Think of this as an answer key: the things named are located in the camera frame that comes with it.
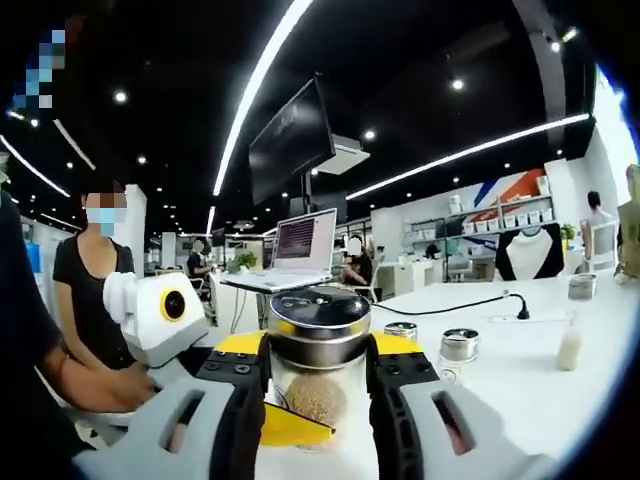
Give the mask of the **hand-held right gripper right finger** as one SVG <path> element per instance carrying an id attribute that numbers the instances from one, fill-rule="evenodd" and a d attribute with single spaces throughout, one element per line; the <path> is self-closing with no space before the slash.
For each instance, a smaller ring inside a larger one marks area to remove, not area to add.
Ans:
<path id="1" fill-rule="evenodd" d="M 372 333 L 367 392 L 382 479 L 549 479 L 552 458 L 510 441 L 494 409 L 438 377 L 418 344 Z"/>

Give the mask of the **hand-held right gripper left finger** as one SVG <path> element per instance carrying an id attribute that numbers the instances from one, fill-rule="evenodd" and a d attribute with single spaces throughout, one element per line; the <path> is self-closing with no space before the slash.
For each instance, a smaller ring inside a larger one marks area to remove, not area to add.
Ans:
<path id="1" fill-rule="evenodd" d="M 86 479 L 252 479 L 269 377 L 266 334 L 231 335 L 196 376 L 138 409 L 119 441 L 73 463 Z"/>

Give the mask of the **person's left hand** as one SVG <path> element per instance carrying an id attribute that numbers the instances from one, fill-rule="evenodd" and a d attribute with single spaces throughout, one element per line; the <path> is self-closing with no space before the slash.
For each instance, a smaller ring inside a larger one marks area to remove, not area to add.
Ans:
<path id="1" fill-rule="evenodd" d="M 110 372 L 112 390 L 126 411 L 134 411 L 155 394 L 155 384 L 147 368 L 139 363 Z"/>

